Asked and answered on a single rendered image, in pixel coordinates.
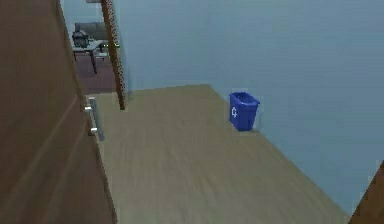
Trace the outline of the blue recycling bin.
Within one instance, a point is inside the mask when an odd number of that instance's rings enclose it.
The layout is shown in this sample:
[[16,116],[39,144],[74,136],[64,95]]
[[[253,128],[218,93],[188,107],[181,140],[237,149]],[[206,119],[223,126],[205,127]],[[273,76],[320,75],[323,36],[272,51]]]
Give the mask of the blue recycling bin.
[[237,131],[250,131],[260,102],[247,92],[233,92],[230,97],[229,121]]

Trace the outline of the grey coffee table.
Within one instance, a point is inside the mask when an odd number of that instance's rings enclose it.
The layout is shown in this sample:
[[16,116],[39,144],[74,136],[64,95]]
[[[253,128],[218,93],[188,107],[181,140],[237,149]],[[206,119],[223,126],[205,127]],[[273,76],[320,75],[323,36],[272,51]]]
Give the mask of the grey coffee table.
[[85,48],[72,46],[73,57],[77,59],[78,54],[87,54],[90,57],[93,72],[97,74],[96,59],[101,58],[105,60],[109,56],[109,53],[106,51],[107,47],[108,45],[103,40],[91,41]]

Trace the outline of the grey sofa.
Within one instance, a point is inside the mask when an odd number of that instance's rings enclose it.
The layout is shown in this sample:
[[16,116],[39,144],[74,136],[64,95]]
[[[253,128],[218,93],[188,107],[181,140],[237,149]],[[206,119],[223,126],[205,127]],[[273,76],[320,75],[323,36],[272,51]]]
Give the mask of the grey sofa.
[[95,40],[107,40],[107,31],[104,22],[76,23],[75,30],[82,30]]

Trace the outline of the dark object on table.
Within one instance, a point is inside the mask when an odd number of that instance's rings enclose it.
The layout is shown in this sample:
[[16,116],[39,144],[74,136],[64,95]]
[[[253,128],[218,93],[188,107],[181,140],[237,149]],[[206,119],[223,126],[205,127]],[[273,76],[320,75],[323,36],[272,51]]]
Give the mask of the dark object on table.
[[89,36],[82,30],[75,31],[72,39],[75,47],[86,48],[89,45]]

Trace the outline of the brown wooden room door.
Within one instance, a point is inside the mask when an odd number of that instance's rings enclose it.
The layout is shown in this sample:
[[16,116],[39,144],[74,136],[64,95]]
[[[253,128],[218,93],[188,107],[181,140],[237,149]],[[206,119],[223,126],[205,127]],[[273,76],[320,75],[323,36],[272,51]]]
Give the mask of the brown wooden room door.
[[60,0],[0,0],[0,224],[117,224]]

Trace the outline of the brown wooden furniture corner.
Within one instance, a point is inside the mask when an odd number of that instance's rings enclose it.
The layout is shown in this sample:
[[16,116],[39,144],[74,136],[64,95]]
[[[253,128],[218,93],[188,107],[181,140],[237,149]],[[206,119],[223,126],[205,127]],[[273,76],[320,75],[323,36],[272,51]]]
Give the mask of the brown wooden furniture corner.
[[384,224],[384,161],[381,162],[348,224]]

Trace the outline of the brown wooden door frame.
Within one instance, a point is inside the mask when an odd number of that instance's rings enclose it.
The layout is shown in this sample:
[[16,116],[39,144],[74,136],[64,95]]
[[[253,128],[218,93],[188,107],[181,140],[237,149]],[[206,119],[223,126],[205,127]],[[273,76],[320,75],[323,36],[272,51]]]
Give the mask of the brown wooden door frame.
[[110,61],[112,62],[113,72],[115,75],[116,93],[118,96],[119,108],[126,108],[126,92],[123,69],[120,57],[120,45],[118,43],[117,28],[115,25],[113,0],[101,0],[104,23],[107,31],[108,50]]

